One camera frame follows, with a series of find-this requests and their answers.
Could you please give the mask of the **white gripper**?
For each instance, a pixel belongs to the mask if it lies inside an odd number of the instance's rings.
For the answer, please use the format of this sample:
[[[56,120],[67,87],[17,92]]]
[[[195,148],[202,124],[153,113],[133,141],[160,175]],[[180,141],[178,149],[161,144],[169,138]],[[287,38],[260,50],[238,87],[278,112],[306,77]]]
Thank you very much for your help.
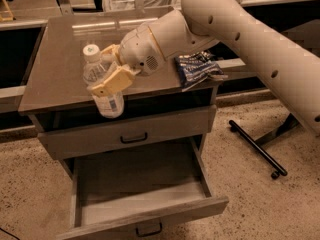
[[[165,64],[162,52],[147,24],[142,24],[127,33],[120,46],[112,44],[104,48],[101,56],[115,61],[118,65],[125,65],[116,66],[109,76],[87,87],[87,90],[97,97],[121,92],[133,84],[140,72],[142,75],[151,75]]]

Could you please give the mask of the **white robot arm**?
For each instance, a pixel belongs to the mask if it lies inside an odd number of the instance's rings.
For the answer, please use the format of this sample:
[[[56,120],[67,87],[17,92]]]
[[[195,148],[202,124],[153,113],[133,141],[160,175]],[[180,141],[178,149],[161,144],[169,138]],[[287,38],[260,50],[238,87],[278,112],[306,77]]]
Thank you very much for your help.
[[[236,0],[181,0],[181,8],[144,23],[102,53],[111,74],[88,90],[103,97],[151,75],[179,55],[222,42],[314,135],[320,135],[320,58],[255,19]]]

